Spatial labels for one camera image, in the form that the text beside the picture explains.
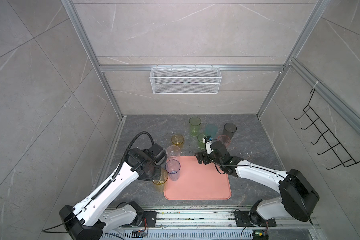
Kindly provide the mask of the tall yellow plastic cup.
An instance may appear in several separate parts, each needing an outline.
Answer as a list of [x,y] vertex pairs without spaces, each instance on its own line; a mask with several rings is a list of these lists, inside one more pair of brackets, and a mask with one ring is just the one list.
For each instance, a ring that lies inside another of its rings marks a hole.
[[163,193],[166,189],[166,183],[169,179],[168,172],[165,169],[161,169],[161,175],[159,180],[153,180],[153,184],[159,193]]

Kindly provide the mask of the pink tray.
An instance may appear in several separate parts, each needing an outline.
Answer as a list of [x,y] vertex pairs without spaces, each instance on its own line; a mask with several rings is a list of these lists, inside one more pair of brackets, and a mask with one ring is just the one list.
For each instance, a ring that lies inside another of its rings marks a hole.
[[199,164],[196,157],[181,156],[180,177],[168,180],[168,200],[228,200],[232,196],[229,177],[219,174],[213,164]]

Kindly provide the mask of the blue plastic cup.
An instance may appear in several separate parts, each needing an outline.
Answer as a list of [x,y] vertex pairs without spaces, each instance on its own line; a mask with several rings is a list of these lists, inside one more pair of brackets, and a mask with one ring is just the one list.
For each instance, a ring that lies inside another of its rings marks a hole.
[[172,181],[177,181],[180,177],[181,164],[176,159],[170,159],[166,163],[166,171]]

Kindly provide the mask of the clear plastic cup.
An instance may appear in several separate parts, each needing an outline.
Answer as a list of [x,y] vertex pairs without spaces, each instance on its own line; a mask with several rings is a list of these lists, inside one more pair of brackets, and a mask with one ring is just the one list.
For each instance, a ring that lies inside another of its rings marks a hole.
[[166,149],[167,161],[178,160],[181,156],[181,149],[176,145],[171,145]]

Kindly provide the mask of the tall green plastic cup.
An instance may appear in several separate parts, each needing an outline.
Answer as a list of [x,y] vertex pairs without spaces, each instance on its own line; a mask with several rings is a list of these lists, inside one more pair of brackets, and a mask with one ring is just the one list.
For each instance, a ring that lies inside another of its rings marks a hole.
[[200,133],[201,119],[199,117],[191,117],[189,119],[190,135],[196,137]]

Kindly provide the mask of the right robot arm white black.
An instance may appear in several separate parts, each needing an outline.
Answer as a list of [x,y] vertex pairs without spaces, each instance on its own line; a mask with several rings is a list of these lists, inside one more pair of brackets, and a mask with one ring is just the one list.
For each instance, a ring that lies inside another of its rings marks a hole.
[[293,217],[311,222],[311,214],[320,196],[304,175],[296,170],[273,170],[231,156],[226,146],[211,136],[203,137],[204,151],[195,154],[199,164],[214,164],[219,174],[247,179],[266,186],[279,197],[258,200],[248,213],[251,224],[260,226],[272,218]]

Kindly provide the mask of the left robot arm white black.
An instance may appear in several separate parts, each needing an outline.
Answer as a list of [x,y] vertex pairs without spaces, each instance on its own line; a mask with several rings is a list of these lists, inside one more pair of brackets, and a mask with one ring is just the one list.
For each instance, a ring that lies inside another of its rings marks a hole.
[[73,240],[98,240],[106,231],[118,227],[145,226],[144,210],[134,201],[112,211],[106,209],[133,181],[158,181],[166,160],[166,151],[148,132],[138,133],[106,180],[81,202],[60,210],[66,234]]

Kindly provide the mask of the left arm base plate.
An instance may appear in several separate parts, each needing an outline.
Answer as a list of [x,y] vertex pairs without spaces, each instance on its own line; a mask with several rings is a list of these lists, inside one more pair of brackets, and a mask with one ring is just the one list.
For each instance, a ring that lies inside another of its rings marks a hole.
[[156,211],[146,211],[138,216],[137,223],[138,227],[144,228],[145,226],[148,228],[155,228],[157,222],[157,212]]

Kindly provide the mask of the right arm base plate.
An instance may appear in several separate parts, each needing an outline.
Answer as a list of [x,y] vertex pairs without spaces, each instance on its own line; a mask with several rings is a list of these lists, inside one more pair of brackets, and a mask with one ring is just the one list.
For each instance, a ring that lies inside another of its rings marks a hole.
[[234,219],[237,227],[276,227],[275,219],[263,220],[249,211],[234,210]]

